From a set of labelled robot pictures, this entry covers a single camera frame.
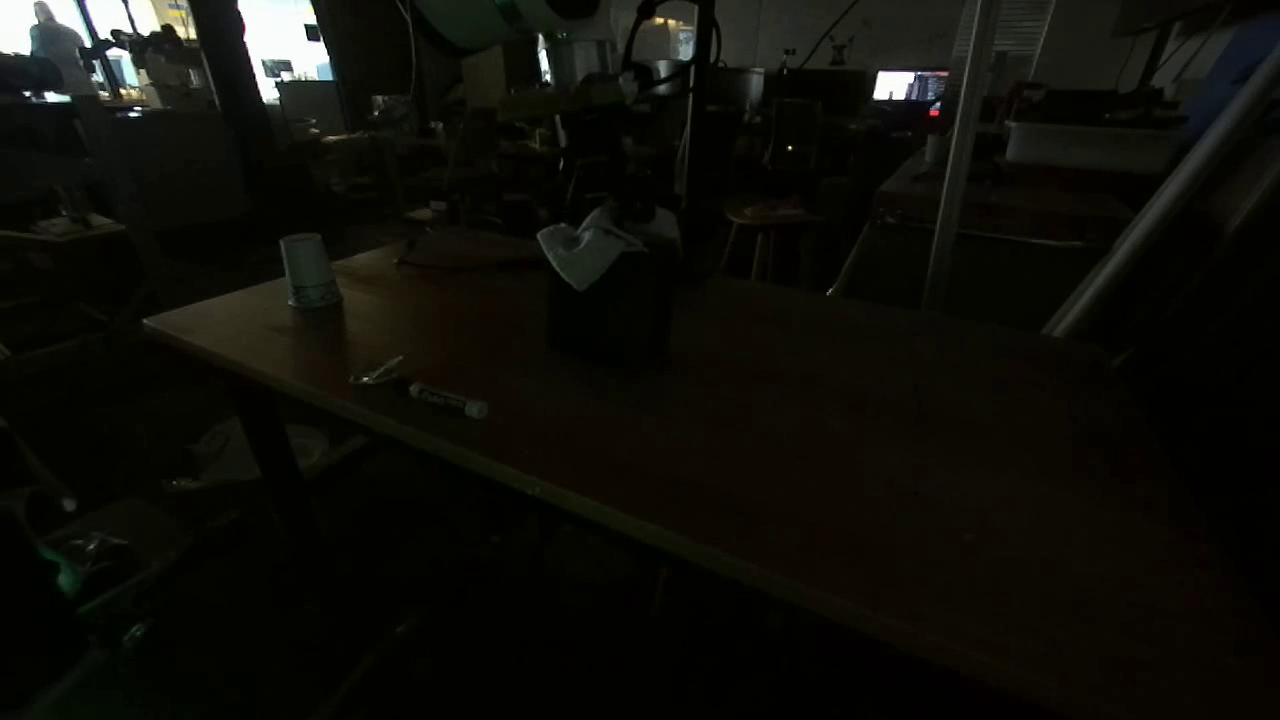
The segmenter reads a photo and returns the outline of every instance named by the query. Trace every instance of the table surface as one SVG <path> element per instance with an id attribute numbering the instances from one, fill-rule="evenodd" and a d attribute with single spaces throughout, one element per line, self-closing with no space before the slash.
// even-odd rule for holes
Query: table surface
<path id="1" fill-rule="evenodd" d="M 943 175 L 919 171 L 919 156 L 906 160 L 878 191 L 878 219 L 933 229 L 942 207 Z M 1113 242 L 1132 219 L 1132 207 L 1113 187 L 1082 187 L 1051 178 L 1007 178 L 977 175 L 965 191 L 962 231 L 1043 241 L 1043 242 Z"/>
<path id="2" fill-rule="evenodd" d="M 149 333 L 1043 707 L 1280 717 L 1273 623 L 1093 361 L 712 278 L 667 366 L 586 366 L 545 344 L 545 274 L 496 247 L 353 254 L 339 316 L 296 316 L 276 278 Z M 492 417 L 348 385 L 397 350 Z"/>

